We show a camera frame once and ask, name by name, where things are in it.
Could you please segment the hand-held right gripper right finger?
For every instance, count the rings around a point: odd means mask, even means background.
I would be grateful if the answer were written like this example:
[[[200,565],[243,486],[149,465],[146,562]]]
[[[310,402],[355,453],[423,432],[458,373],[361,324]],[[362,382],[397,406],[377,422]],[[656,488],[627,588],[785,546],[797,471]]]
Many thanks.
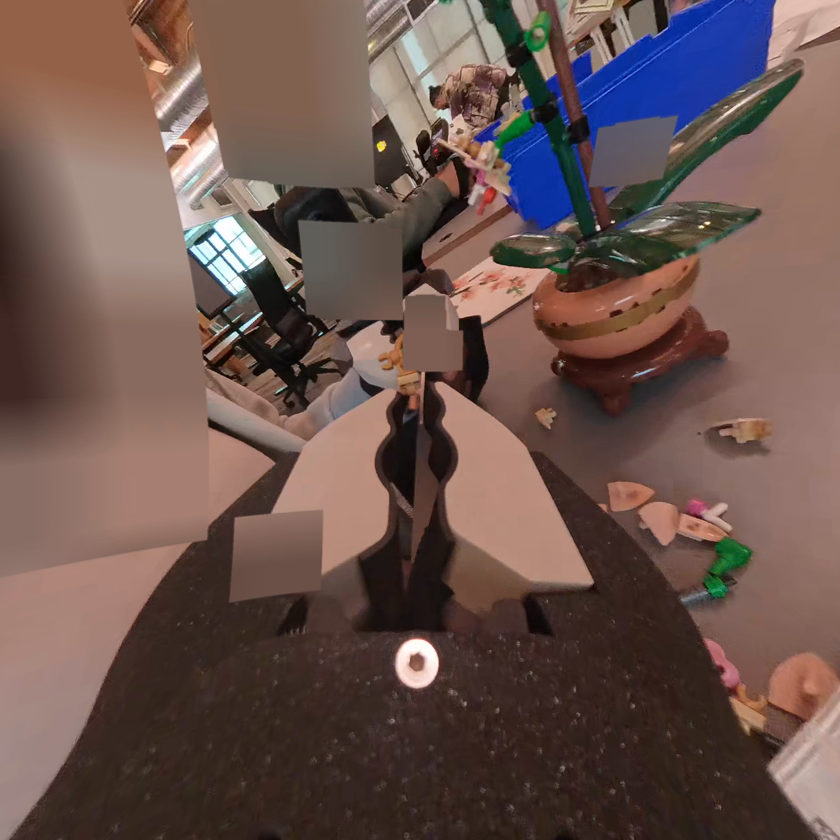
[[[593,587],[533,458],[503,424],[427,382],[416,434],[416,627],[442,627],[449,599],[483,616],[502,601]]]

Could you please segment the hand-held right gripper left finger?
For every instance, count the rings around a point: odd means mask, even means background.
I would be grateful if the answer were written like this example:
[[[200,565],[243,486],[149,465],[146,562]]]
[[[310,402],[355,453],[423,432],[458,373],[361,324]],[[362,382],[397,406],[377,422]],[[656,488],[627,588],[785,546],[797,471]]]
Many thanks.
[[[381,392],[306,443],[278,496],[281,594],[321,594],[352,624],[396,627],[407,516],[394,487],[408,398]]]

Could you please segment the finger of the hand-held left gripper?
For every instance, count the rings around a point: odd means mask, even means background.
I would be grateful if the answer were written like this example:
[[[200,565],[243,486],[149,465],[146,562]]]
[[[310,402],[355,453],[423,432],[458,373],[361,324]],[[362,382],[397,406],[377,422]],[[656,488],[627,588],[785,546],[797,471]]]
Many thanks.
[[[399,390],[396,367],[384,368],[391,362],[394,341],[389,325],[371,322],[361,327],[354,324],[352,333],[345,337],[351,357],[351,368],[343,377],[344,396],[374,396],[381,391]]]

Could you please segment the small brick orchid flower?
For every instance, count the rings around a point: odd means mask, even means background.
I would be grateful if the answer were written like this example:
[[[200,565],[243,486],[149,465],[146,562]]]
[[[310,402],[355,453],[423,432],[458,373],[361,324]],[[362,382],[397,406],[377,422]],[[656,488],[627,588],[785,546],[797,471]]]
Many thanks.
[[[425,374],[409,370],[403,353],[403,336],[395,342],[393,348],[378,356],[377,361],[383,371],[396,372],[396,390],[407,397],[407,411],[416,413],[422,403],[425,387]]]

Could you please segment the pile of bricks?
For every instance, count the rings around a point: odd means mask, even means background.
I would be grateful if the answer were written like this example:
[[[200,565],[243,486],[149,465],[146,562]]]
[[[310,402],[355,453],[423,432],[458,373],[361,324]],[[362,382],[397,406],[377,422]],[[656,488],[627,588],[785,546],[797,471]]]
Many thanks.
[[[838,689],[838,406],[767,413],[764,439],[712,421],[589,445],[559,419],[559,461],[647,551],[699,634],[755,694],[813,713]]]

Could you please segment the orchid instruction booklet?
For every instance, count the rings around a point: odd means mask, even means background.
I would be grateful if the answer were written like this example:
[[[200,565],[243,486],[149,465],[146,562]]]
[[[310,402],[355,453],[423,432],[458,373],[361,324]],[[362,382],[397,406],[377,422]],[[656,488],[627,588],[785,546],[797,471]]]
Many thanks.
[[[528,301],[549,269],[501,266],[488,257],[454,280],[450,300],[461,319],[479,317],[487,326]]]

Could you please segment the black office chair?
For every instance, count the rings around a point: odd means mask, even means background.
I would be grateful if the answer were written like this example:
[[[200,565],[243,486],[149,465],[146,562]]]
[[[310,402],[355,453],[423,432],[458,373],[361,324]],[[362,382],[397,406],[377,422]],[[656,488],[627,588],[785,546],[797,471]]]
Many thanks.
[[[305,364],[305,356],[312,351],[321,333],[305,310],[292,300],[269,261],[247,269],[241,277],[258,304],[262,319],[277,336],[276,344],[271,347],[254,339],[245,339],[245,344],[258,367],[273,371],[285,385],[283,403],[291,406],[291,398],[295,396],[301,406],[308,407],[308,384],[317,383],[320,375],[343,375],[351,363],[323,357]]]

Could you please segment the brick orchid model in pot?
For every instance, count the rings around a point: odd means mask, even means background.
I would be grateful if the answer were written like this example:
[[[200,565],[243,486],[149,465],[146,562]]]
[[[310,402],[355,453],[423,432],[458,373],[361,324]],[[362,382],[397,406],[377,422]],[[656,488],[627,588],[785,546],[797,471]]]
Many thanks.
[[[506,147],[541,125],[561,169],[573,212],[542,233],[498,241],[501,266],[548,269],[532,295],[539,331],[558,351],[552,364],[619,414],[637,381],[681,361],[721,355],[724,332],[710,331],[690,306],[701,250],[755,221],[756,207],[669,197],[701,163],[751,133],[792,92],[804,62],[788,54],[717,101],[683,129],[676,118],[604,125],[595,142],[574,81],[562,27],[547,2],[523,27],[512,2],[481,2],[507,59],[527,90],[524,109],[478,133],[454,122],[434,145],[475,177],[478,214],[511,194]]]

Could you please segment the blue plastic bin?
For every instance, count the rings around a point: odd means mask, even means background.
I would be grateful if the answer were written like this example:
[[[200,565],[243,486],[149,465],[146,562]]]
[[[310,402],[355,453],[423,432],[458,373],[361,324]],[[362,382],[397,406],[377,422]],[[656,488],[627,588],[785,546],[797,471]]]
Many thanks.
[[[591,141],[604,125],[675,117],[683,129],[767,67],[774,1],[709,1],[672,17],[598,70],[585,55],[572,64]],[[541,125],[512,141],[507,203],[546,228],[573,212],[561,169]]]

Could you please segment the printed white paper sheet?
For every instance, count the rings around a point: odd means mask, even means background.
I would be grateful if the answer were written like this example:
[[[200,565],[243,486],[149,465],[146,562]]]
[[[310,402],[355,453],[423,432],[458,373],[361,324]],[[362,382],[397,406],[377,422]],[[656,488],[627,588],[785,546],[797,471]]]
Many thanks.
[[[839,838],[839,695],[773,757],[769,773],[817,838]]]

